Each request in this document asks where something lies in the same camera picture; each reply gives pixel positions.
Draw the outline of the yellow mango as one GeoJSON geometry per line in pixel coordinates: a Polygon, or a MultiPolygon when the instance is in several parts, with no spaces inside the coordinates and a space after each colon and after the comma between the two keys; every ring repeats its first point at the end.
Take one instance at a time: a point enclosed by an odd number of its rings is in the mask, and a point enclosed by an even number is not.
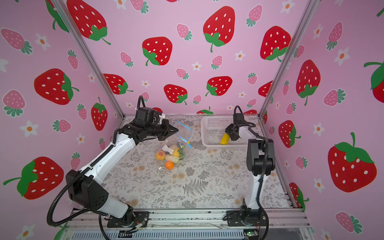
{"type": "Polygon", "coordinates": [[[220,144],[221,145],[227,145],[229,143],[229,141],[230,141],[230,136],[227,133],[225,133],[221,139],[220,144]]]}

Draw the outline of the white plastic mesh basket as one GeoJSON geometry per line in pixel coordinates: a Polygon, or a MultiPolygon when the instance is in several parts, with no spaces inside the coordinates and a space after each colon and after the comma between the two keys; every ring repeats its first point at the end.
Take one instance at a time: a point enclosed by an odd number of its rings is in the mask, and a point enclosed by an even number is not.
{"type": "Polygon", "coordinates": [[[230,116],[205,116],[201,120],[202,143],[209,149],[245,149],[249,139],[256,136],[249,132],[248,127],[239,129],[240,138],[236,141],[229,140],[228,144],[221,145],[225,129],[234,122],[230,116]]]}

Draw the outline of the yellow red peach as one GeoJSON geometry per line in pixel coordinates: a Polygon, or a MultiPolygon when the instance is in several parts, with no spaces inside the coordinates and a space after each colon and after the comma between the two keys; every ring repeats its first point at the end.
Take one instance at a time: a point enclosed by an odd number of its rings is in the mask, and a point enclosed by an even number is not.
{"type": "Polygon", "coordinates": [[[157,159],[157,160],[162,161],[162,160],[164,160],[165,158],[166,158],[166,153],[165,153],[164,151],[160,150],[160,151],[158,151],[158,152],[156,153],[156,159],[157,159]]]}

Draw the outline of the clear zip bag blue zipper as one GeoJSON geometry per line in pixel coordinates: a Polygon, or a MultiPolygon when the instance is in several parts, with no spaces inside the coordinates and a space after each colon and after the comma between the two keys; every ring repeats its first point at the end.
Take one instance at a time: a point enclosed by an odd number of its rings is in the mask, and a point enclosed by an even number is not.
{"type": "MultiPolygon", "coordinates": [[[[184,149],[184,153],[186,154],[186,158],[184,160],[186,160],[187,157],[189,157],[192,153],[192,145],[191,145],[190,138],[193,135],[193,130],[190,127],[188,127],[186,124],[182,123],[181,121],[177,121],[175,124],[173,124],[173,127],[178,128],[179,131],[176,134],[172,135],[171,137],[167,138],[164,141],[164,143],[160,145],[160,148],[158,151],[162,150],[165,153],[172,154],[173,150],[171,150],[171,148],[173,146],[175,146],[177,148],[184,149]]],[[[168,170],[165,168],[165,163],[167,162],[167,160],[164,159],[164,160],[160,161],[160,160],[156,159],[156,162],[157,162],[157,167],[160,171],[168,170]]]]}

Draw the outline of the white radish with leaves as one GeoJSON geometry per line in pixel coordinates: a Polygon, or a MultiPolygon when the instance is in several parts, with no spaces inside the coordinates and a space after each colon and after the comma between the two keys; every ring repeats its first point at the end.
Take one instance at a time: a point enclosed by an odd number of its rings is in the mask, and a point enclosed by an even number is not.
{"type": "Polygon", "coordinates": [[[173,150],[173,151],[174,151],[175,149],[179,149],[180,157],[177,158],[177,157],[173,156],[173,153],[172,153],[172,154],[170,154],[170,153],[166,153],[166,158],[165,158],[165,160],[167,160],[167,161],[172,161],[174,164],[177,164],[178,162],[180,162],[180,161],[182,161],[182,160],[184,160],[184,159],[186,158],[186,154],[184,153],[184,149],[180,149],[180,148],[177,148],[177,147],[175,147],[175,146],[173,146],[173,147],[171,148],[171,150],[173,150]]]}

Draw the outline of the orange tangerine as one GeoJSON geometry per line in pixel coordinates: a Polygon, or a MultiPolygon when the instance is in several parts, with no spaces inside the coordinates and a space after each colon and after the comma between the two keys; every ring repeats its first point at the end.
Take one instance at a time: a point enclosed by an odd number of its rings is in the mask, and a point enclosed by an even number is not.
{"type": "Polygon", "coordinates": [[[168,170],[172,170],[175,167],[175,164],[172,161],[167,161],[165,163],[165,168],[168,170]]]}

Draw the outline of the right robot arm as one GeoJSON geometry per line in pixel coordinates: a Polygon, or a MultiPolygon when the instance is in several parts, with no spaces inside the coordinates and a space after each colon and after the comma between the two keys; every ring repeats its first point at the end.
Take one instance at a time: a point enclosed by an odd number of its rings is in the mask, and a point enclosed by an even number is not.
{"type": "Polygon", "coordinates": [[[275,170],[274,143],[271,139],[256,133],[255,126],[246,124],[230,124],[225,133],[232,141],[243,139],[247,142],[246,164],[250,172],[249,189],[245,197],[245,206],[248,209],[262,208],[261,196],[265,181],[275,170]]]}

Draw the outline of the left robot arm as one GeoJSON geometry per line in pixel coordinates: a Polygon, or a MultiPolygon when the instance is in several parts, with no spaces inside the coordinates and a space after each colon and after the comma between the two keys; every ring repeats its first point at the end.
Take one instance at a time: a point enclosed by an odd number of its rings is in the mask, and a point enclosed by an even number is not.
{"type": "Polygon", "coordinates": [[[102,153],[79,171],[71,170],[66,175],[72,201],[91,212],[110,215],[123,225],[129,225],[133,221],[133,207],[110,196],[102,187],[103,181],[121,158],[139,143],[152,139],[164,141],[179,131],[168,120],[163,120],[161,124],[136,125],[135,122],[134,120],[121,129],[116,129],[113,141],[102,153]]]}

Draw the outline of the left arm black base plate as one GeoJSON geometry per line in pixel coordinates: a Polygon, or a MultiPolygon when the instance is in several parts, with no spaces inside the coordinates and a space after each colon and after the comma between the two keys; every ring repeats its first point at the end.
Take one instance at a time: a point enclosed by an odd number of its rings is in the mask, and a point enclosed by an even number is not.
{"type": "Polygon", "coordinates": [[[145,228],[148,224],[150,212],[133,211],[127,212],[123,218],[110,217],[107,228],[134,228],[140,225],[139,228],[145,228]]]}

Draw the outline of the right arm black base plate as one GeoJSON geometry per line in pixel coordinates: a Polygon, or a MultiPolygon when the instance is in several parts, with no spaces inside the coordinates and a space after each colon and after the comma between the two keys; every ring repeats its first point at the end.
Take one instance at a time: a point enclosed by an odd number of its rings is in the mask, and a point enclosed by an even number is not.
{"type": "Polygon", "coordinates": [[[265,227],[269,217],[261,210],[227,211],[223,220],[230,227],[265,227]]]}

